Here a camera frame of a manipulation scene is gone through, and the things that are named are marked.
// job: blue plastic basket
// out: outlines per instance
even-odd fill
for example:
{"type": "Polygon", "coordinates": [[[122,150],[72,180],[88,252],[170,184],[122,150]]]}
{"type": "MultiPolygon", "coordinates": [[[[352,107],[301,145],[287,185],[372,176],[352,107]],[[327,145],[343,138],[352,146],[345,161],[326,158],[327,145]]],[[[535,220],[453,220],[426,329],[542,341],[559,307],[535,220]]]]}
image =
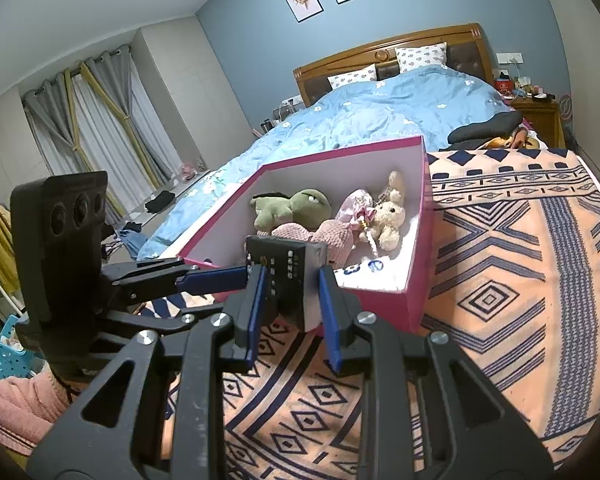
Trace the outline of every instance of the blue plastic basket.
{"type": "MultiPolygon", "coordinates": [[[[9,316],[5,323],[0,337],[9,337],[13,325],[18,321],[17,316],[9,316]]],[[[0,379],[7,377],[28,377],[31,371],[31,361],[35,356],[35,352],[30,350],[22,350],[18,352],[13,348],[3,345],[0,342],[0,379]]]]}

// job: patterned blanket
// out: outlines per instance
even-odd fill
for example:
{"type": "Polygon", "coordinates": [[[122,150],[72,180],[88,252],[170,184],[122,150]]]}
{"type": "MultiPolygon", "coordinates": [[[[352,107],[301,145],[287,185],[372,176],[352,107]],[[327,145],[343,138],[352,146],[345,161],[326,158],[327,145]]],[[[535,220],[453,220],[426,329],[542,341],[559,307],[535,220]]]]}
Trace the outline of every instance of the patterned blanket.
{"type": "MultiPolygon", "coordinates": [[[[436,211],[422,333],[449,333],[558,466],[600,411],[600,192],[564,150],[433,153],[429,163],[436,211]]],[[[208,302],[174,296],[142,314],[208,302]]],[[[229,478],[355,478],[361,386],[334,377],[320,337],[264,327],[254,369],[224,377],[229,478]]],[[[420,458],[418,415],[405,431],[420,458]]]]}

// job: white sheer curtain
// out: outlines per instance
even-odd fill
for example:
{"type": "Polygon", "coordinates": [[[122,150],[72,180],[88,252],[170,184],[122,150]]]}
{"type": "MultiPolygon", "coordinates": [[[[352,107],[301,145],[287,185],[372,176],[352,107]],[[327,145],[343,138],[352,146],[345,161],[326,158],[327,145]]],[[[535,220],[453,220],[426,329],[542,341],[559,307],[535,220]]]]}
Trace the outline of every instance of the white sheer curtain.
{"type": "MultiPolygon", "coordinates": [[[[132,118],[147,142],[162,157],[172,173],[182,164],[131,62],[132,118]]],[[[93,92],[81,75],[73,78],[76,118],[80,129],[80,145],[96,170],[109,174],[109,189],[127,211],[135,209],[154,192],[146,172],[138,161],[120,122],[93,92]]],[[[36,129],[40,152],[53,174],[80,171],[67,147],[61,146],[26,110],[30,125],[36,129]]]]}
{"type": "Polygon", "coordinates": [[[173,174],[180,171],[182,161],[164,130],[149,96],[142,86],[138,69],[131,60],[131,118],[136,127],[144,133],[145,141],[160,155],[173,174]]]}
{"type": "Polygon", "coordinates": [[[81,75],[74,77],[80,145],[93,166],[109,173],[109,186],[128,212],[153,192],[120,122],[81,75]]]}

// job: blue duvet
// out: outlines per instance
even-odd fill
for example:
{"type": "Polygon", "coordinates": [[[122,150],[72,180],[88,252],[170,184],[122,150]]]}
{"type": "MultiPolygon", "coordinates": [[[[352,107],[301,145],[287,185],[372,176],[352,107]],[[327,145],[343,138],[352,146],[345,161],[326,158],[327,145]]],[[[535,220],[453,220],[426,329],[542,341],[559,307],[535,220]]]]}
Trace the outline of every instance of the blue duvet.
{"type": "Polygon", "coordinates": [[[493,87],[445,66],[337,88],[197,182],[142,247],[138,260],[157,258],[224,194],[226,186],[244,181],[263,164],[416,135],[424,137],[428,152],[436,152],[448,146],[446,138],[456,128],[507,110],[493,87]]]}

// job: wall socket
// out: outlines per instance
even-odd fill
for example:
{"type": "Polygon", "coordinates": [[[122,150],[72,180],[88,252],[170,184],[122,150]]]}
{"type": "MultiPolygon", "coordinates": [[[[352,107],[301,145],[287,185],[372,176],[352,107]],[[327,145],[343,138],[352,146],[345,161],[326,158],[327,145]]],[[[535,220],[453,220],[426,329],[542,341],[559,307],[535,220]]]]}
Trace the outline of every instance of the wall socket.
{"type": "Polygon", "coordinates": [[[291,101],[294,106],[299,105],[300,103],[303,102],[301,95],[297,95],[297,96],[294,96],[294,97],[288,97],[283,102],[288,103],[289,101],[291,101]]]}
{"type": "Polygon", "coordinates": [[[509,52],[508,54],[496,54],[496,57],[498,58],[498,63],[500,63],[501,65],[513,63],[514,61],[516,63],[523,62],[522,54],[520,54],[519,52],[509,52]]]}

